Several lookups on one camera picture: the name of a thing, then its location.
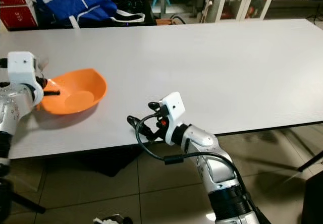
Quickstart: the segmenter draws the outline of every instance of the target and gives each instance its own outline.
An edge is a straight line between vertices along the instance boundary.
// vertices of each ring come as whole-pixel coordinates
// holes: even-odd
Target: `plastic bowl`
[[[46,96],[41,104],[54,115],[67,115],[89,109],[106,94],[105,78],[94,69],[72,71],[48,80],[44,91],[60,91],[60,95]]]

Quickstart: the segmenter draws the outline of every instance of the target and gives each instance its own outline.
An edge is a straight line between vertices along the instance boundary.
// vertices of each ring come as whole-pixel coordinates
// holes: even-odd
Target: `white strap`
[[[88,9],[89,6],[87,6],[86,2],[84,0],[81,0],[83,2],[83,5]]]
[[[118,224],[116,221],[112,221],[112,220],[104,220],[104,221],[102,221],[102,220],[100,220],[99,218],[96,218],[96,219],[94,219],[93,220],[93,222],[94,223],[100,223],[100,224]]]
[[[82,13],[78,14],[78,16],[77,16],[77,18],[76,18],[77,23],[79,23],[79,19],[80,19],[80,17],[81,17],[81,16],[83,16],[83,15],[85,15],[85,14],[89,13],[90,11],[93,11],[93,10],[95,10],[95,9],[99,8],[99,7],[100,7],[100,5],[98,5],[98,6],[94,6],[94,7],[90,8],[88,11],[84,11],[84,12],[82,12]]]
[[[69,19],[74,29],[80,28],[74,16],[69,16]]]
[[[128,13],[128,12],[125,12],[125,11],[117,10],[117,14],[118,14],[118,15],[121,15],[121,16],[124,16],[124,17],[129,17],[129,16],[141,16],[141,18],[139,18],[139,19],[135,19],[135,20],[130,20],[130,21],[123,21],[123,20],[117,20],[116,18],[111,17],[111,19],[112,19],[113,21],[116,21],[116,22],[123,22],[123,23],[135,23],[135,22],[144,22],[144,21],[145,21],[145,14],[144,14],[144,13],[131,14],[131,13]]]

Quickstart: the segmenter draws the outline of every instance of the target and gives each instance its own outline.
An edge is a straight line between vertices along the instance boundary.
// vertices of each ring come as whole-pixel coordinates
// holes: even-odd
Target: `blue duffel bag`
[[[57,24],[66,27],[85,27],[93,22],[113,20],[116,22],[144,22],[145,14],[130,14],[118,10],[112,0],[36,0],[42,20],[47,24]]]

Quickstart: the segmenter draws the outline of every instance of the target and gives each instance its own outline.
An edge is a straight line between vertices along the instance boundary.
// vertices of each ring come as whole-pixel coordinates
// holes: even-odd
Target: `tiled floor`
[[[273,224],[299,224],[305,181],[323,171],[323,165],[318,162],[301,174],[295,168],[323,150],[323,125],[232,135],[219,141],[267,218]],[[160,155],[180,151],[165,144],[150,149]],[[18,189],[45,206],[46,213],[14,205],[5,223],[89,224],[95,217],[115,213],[130,216],[135,224],[213,223],[206,217],[212,213],[207,193],[190,160],[166,166],[144,153],[114,178],[71,157],[49,159],[44,169],[41,178],[34,174],[39,184],[27,181],[37,187]]]

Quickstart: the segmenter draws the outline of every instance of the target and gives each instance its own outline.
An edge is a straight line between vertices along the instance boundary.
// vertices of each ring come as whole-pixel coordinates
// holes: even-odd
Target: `black stand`
[[[322,223],[323,172],[306,181],[301,224]]]
[[[12,201],[15,201],[16,203],[23,205],[26,208],[37,213],[44,214],[46,211],[44,207],[37,205],[36,203],[26,199],[25,197],[22,197],[21,195],[18,195],[17,193],[11,192],[11,199]]]
[[[315,157],[313,157],[310,161],[308,161],[307,163],[305,163],[304,165],[302,165],[301,167],[299,167],[297,170],[299,172],[303,172],[305,169],[307,169],[308,167],[310,167],[311,165],[313,165],[316,161],[320,160],[321,158],[323,158],[323,151],[320,152]]]

